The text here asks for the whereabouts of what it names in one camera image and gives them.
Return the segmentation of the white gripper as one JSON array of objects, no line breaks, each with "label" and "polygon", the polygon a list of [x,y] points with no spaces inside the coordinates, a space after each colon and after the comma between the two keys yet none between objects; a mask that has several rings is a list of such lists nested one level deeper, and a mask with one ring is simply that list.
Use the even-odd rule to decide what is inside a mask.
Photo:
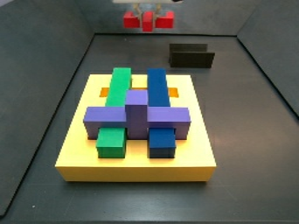
[{"label": "white gripper", "polygon": [[161,11],[161,4],[179,4],[183,0],[112,0],[113,4],[133,4],[137,17],[141,17],[140,4],[155,4],[153,19],[157,19]]}]

